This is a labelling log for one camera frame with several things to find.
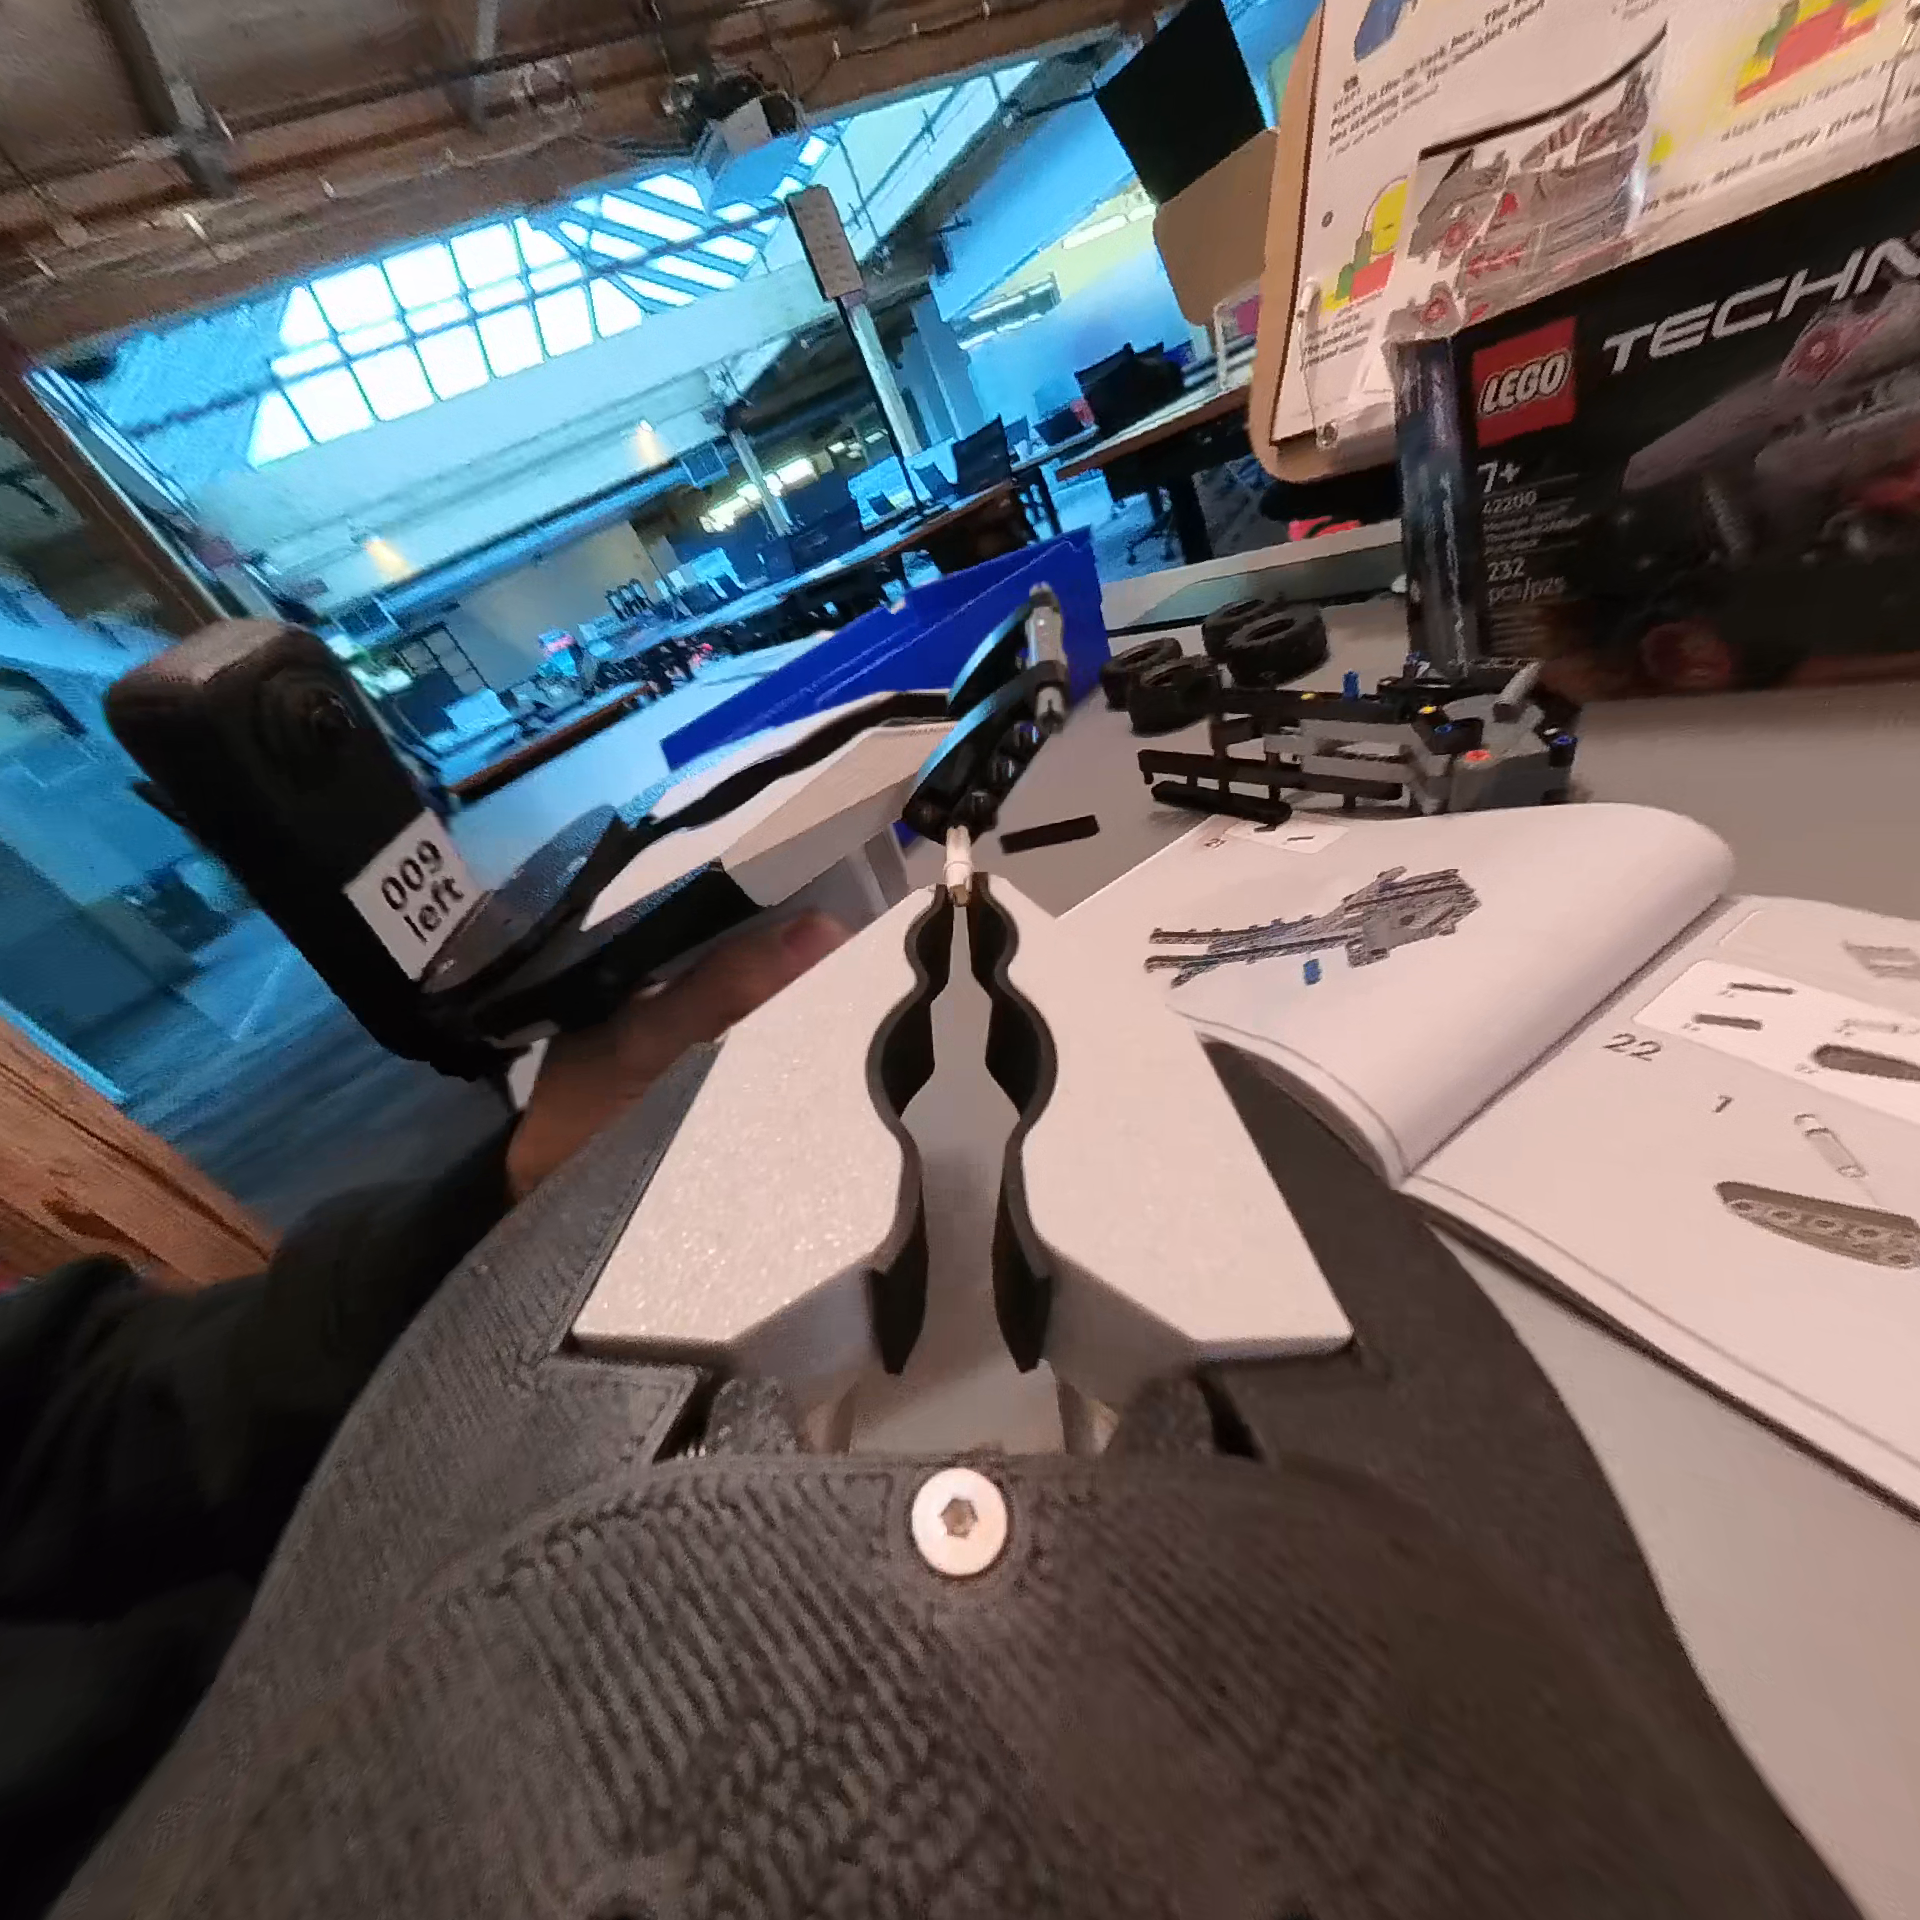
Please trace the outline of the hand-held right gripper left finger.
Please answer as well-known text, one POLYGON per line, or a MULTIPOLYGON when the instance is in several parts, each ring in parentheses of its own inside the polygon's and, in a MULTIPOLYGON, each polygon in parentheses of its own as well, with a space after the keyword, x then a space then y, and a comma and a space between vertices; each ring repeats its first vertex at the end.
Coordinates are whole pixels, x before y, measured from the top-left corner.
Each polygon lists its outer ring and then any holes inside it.
POLYGON ((573 1343, 588 1358, 778 1383, 802 1419, 927 1329, 927 1170, 957 902, 902 897, 738 1015, 614 1235, 573 1343))

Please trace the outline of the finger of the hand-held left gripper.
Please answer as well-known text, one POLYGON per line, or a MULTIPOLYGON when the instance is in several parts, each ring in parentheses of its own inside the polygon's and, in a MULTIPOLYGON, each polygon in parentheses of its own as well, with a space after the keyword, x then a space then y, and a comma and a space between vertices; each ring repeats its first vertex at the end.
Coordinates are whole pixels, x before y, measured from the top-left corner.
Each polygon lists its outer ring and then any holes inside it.
POLYGON ((746 800, 721 800, 710 782, 596 893, 583 930, 682 881, 726 881, 752 905, 800 897, 902 815, 942 738, 950 720, 881 720, 815 761, 775 770, 775 755, 758 755, 746 800))
POLYGON ((645 792, 645 831, 689 831, 752 808, 778 782, 815 782, 843 770, 843 803, 834 815, 902 819, 910 787, 950 738, 950 693, 856 693, 843 707, 726 738, 645 792))

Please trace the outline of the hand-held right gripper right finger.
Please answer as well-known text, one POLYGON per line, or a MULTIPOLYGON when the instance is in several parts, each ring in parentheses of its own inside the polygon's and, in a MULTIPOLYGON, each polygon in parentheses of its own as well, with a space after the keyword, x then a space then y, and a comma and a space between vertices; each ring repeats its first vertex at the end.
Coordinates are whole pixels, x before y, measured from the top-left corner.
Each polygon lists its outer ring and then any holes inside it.
POLYGON ((1045 1369, 1062 1451, 1157 1383, 1354 1352, 1283 1185, 1199 1029, 1010 881, 973 881, 982 1063, 1010 1102, 994 1324, 1045 1369))

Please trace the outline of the black toy beam assembly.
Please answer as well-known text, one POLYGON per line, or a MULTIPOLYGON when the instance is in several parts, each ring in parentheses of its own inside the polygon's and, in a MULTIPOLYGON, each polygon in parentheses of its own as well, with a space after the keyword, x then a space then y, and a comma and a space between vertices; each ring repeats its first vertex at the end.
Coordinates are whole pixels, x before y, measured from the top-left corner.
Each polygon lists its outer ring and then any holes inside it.
POLYGON ((950 685, 950 735, 902 800, 902 824, 942 843, 994 831, 1034 749, 1071 720, 1062 602, 1034 585, 950 685))

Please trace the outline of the person's left forearm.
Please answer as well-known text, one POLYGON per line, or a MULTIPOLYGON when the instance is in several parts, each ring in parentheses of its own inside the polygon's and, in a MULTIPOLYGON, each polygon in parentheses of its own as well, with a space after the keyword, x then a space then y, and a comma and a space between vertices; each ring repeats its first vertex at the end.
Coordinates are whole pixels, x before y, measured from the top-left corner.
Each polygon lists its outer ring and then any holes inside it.
POLYGON ((178 1741, 396 1343, 508 1215, 508 1130, 155 1292, 85 1257, 0 1301, 0 1913, 45 1913, 178 1741))

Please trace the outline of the grey desk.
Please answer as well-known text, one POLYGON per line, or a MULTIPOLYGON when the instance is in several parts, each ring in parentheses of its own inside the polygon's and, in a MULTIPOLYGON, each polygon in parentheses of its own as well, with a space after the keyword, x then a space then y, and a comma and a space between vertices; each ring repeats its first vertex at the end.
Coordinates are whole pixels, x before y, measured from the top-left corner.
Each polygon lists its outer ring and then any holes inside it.
MULTIPOLYGON (((1915 685, 1590 707, 1579 787, 1708 819, 1734 893, 1915 922, 1915 685)), ((939 1000, 927 1154, 931 1317, 853 1398, 856 1451, 1062 1451, 1058 1389, 1018 1379, 989 1308, 1010 1130, 980 1049, 989 1000, 939 1000)), ((1920 1913, 1915 1518, 1572 1308, 1459 1251, 1597 1444, 1722 1719, 1860 1913, 1920 1913)))

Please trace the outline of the person's left hand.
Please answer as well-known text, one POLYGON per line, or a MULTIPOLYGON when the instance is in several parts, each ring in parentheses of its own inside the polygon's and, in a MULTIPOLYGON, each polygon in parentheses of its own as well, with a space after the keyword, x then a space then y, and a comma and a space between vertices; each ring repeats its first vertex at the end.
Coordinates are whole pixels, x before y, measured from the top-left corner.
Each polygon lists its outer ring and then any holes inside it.
POLYGON ((721 1038, 843 941, 843 922, 802 905, 800 922, 721 938, 614 1015, 553 1035, 503 1154, 508 1202, 530 1196, 573 1149, 634 1111, 689 1049, 721 1038))

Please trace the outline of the blue plastic bin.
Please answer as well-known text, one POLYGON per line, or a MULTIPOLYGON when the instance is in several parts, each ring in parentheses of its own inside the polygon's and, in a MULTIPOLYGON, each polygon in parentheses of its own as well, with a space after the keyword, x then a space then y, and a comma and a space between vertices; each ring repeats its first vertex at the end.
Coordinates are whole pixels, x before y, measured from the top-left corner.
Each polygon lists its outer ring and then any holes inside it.
POLYGON ((1085 524, 910 591, 902 609, 853 621, 843 629, 763 673, 721 707, 672 730, 658 738, 658 755, 667 770, 689 770, 735 738, 815 716, 827 707, 902 689, 950 689, 980 654, 980 643, 1001 621, 1010 621, 1034 585, 1045 585, 1062 609, 1071 707, 1079 707, 1094 698, 1098 667, 1112 661, 1106 585, 1085 524))

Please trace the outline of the white instruction booklet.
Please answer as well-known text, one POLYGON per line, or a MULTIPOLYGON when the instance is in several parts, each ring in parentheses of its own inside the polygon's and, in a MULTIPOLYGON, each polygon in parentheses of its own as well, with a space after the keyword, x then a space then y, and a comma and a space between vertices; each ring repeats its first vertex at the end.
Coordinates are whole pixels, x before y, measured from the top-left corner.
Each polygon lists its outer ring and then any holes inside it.
POLYGON ((1641 803, 1208 819, 1062 927, 1441 1228, 1915 1512, 1920 930, 1727 881, 1641 803))

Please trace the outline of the grey toy car chassis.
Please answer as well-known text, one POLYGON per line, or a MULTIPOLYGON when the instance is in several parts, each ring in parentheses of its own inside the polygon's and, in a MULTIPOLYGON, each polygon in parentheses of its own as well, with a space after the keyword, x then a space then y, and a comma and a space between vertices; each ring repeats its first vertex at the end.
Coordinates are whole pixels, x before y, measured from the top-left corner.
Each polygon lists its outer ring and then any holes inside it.
POLYGON ((1341 815, 1565 803, 1579 707, 1541 667, 1409 673, 1361 689, 1212 689, 1203 749, 1141 749, 1157 803, 1276 831, 1299 800, 1341 815))

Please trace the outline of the brown cardboard sheet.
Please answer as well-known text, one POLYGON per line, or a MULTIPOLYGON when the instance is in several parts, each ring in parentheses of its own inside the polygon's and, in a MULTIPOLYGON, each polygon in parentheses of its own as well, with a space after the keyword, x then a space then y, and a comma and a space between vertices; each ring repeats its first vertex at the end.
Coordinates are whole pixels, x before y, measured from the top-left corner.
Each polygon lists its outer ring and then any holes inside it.
POLYGON ((1260 288, 1270 166, 1276 126, 1255 133, 1157 207, 1161 277, 1194 327, 1260 288))

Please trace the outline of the black monitor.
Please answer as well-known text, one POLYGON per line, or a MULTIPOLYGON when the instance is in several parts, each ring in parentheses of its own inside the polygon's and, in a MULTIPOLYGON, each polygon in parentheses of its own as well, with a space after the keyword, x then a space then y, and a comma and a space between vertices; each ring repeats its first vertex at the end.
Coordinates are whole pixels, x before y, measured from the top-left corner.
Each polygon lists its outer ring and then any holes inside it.
POLYGON ((1269 133, 1269 111, 1219 0, 1186 0, 1112 82, 1094 85, 1141 188, 1173 203, 1269 133))

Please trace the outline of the black toy car box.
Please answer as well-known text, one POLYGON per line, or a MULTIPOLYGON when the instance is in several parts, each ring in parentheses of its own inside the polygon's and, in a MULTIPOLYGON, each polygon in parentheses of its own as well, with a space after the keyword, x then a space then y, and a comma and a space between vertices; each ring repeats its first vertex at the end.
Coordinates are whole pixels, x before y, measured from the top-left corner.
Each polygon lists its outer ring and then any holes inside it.
POLYGON ((1915 152, 1389 360, 1424 661, 1572 707, 1915 685, 1915 152))

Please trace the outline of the clipboard with instruction sheet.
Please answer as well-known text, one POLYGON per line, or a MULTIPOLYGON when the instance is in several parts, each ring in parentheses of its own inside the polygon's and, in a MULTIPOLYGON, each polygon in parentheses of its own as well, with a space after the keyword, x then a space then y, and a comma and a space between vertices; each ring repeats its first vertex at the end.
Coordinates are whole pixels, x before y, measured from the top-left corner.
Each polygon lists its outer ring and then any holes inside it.
POLYGON ((1319 4, 1283 82, 1252 444, 1389 458, 1389 346, 1915 152, 1915 4, 1319 4))

